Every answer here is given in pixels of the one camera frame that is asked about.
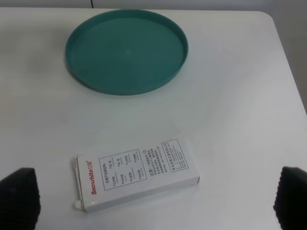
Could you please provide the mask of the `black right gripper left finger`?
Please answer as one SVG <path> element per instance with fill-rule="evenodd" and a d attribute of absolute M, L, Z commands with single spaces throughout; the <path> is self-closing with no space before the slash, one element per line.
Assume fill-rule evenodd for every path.
<path fill-rule="evenodd" d="M 20 168 L 0 181 L 2 230 L 34 230 L 40 211 L 34 168 Z"/>

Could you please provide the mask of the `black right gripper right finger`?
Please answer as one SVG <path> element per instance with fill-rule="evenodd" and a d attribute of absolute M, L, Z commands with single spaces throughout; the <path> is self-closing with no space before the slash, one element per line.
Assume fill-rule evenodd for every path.
<path fill-rule="evenodd" d="M 307 173 L 297 167 L 283 167 L 273 206 L 283 230 L 307 228 Z"/>

